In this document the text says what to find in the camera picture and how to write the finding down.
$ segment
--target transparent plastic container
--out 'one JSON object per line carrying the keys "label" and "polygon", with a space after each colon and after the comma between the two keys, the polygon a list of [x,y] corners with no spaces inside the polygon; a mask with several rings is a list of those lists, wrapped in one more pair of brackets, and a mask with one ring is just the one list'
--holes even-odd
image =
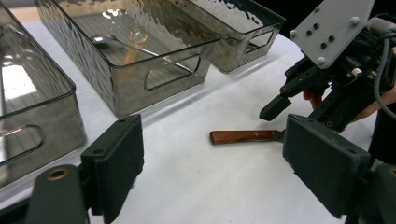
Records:
{"label": "transparent plastic container", "polygon": [[0,187],[85,143],[76,87],[0,3]]}
{"label": "transparent plastic container", "polygon": [[204,82],[219,41],[167,0],[35,2],[43,23],[118,117]]}
{"label": "transparent plastic container", "polygon": [[212,63],[223,73],[270,50],[285,19],[250,0],[170,0],[220,36]]}

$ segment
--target knife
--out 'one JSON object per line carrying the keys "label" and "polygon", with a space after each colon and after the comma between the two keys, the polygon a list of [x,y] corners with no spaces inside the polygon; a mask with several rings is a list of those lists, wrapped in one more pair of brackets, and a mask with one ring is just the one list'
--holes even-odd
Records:
{"label": "knife", "polygon": [[285,131],[278,130],[212,131],[209,138],[212,145],[269,141],[283,143],[284,134]]}

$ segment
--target spoon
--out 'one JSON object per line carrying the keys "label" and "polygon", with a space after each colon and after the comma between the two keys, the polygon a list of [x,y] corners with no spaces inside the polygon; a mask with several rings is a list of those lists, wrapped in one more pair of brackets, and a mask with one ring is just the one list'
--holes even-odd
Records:
{"label": "spoon", "polygon": [[[117,42],[117,43],[119,43],[119,44],[121,44],[121,45],[123,45],[123,46],[125,46],[127,48],[130,48],[130,49],[140,50],[140,51],[145,52],[145,53],[147,53],[147,54],[149,54],[151,56],[159,56],[159,54],[151,52],[149,50],[141,49],[141,48],[137,48],[137,47],[135,47],[133,45],[125,44],[122,41],[118,40],[117,37],[114,36],[114,35],[108,35],[108,34],[93,35],[93,36],[90,37],[90,40],[91,40],[91,42],[94,45],[96,45],[96,44],[105,44],[105,43],[109,43],[109,42]],[[175,63],[175,66],[177,66],[177,67],[179,67],[179,68],[181,68],[183,70],[186,70],[189,73],[194,73],[190,68],[188,68],[188,67],[186,67],[186,66],[184,66],[184,65],[182,65],[180,63]]]}

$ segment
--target wooden handle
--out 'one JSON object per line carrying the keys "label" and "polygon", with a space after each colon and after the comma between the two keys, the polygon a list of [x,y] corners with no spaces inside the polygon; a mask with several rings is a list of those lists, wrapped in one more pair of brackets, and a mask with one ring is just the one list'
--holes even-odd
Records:
{"label": "wooden handle", "polygon": [[209,134],[213,145],[272,141],[279,133],[277,130],[265,131],[212,131]]}

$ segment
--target white tabletop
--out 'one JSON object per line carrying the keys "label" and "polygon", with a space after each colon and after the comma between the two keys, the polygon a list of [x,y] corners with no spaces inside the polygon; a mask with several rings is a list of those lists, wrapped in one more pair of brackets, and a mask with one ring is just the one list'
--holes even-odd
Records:
{"label": "white tabletop", "polygon": [[[25,27],[77,86],[88,143],[0,189],[0,209],[30,195],[35,177],[52,166],[79,164],[79,154],[117,118],[40,22]],[[344,223],[333,217],[293,173],[276,142],[212,146],[214,130],[283,130],[288,114],[308,116],[301,95],[273,121],[261,109],[279,94],[284,72],[303,57],[279,35],[268,55],[231,74],[209,69],[203,84],[139,112],[145,165],[115,223]],[[375,115],[341,133],[363,149]],[[90,217],[91,223],[103,223]]]}

